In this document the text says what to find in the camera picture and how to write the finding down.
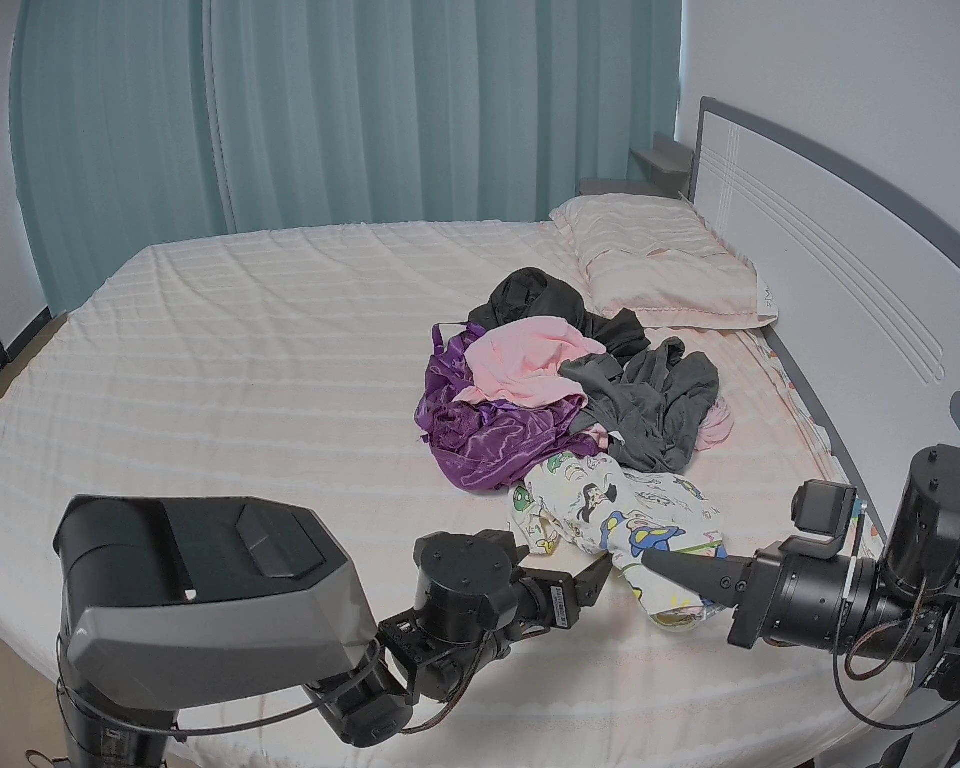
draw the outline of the pillow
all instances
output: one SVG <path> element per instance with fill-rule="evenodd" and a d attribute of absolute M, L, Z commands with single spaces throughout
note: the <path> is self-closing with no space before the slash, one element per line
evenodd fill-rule
<path fill-rule="evenodd" d="M 578 197 L 550 214 L 576 252 L 597 310 L 648 327 L 758 328 L 777 317 L 770 291 L 685 200 Z"/>

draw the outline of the headboard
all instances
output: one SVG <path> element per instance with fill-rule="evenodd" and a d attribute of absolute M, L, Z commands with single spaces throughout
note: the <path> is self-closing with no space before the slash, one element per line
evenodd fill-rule
<path fill-rule="evenodd" d="M 771 346 L 889 526 L 913 454 L 960 444 L 960 232 L 833 150 L 710 98 L 693 173 L 700 215 L 773 292 Z"/>

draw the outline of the wall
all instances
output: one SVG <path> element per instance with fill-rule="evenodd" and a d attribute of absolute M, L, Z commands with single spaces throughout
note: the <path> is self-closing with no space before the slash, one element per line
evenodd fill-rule
<path fill-rule="evenodd" d="M 684 0 L 677 136 L 712 96 L 829 146 L 960 229 L 960 3 Z"/>
<path fill-rule="evenodd" d="M 8 347 L 47 305 L 16 199 L 10 149 L 10 60 L 19 0 L 0 0 L 0 343 Z"/>

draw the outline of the teal curtain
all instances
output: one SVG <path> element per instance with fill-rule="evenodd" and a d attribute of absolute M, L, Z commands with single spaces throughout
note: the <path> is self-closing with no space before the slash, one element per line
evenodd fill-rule
<path fill-rule="evenodd" d="M 543 219 L 672 135 L 680 0 L 24 0 L 18 191 L 54 309 L 146 245 Z"/>

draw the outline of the mattress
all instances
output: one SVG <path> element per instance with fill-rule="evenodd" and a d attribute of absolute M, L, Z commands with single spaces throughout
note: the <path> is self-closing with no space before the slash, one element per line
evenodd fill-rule
<path fill-rule="evenodd" d="M 0 637 L 56 677 L 70 498 L 253 495 L 315 510 L 356 562 L 375 616 L 411 605 L 414 540 L 507 525 L 502 492 L 441 475 L 412 415 L 437 322 L 457 322 L 509 272 L 534 266 L 589 302 L 552 224 L 363 225 L 149 248 L 74 313 L 0 400 Z M 456 332 L 453 326 L 450 332 Z M 667 331 L 652 332 L 658 341 Z M 762 337 L 678 331 L 721 373 L 736 427 L 688 476 L 726 514 L 727 547 L 790 532 L 810 477 L 839 479 L 823 435 Z M 534 565 L 576 570 L 564 545 Z M 829 658 L 725 643 L 729 613 L 668 634 L 611 579 L 569 633 L 519 643 L 441 726 L 357 751 L 317 715 L 172 745 L 201 766 L 763 766 L 790 768 L 857 727 Z M 849 691 L 893 712 L 908 671 Z M 185 712 L 185 727 L 271 715 L 298 689 Z M 415 722 L 437 706 L 418 706 Z"/>

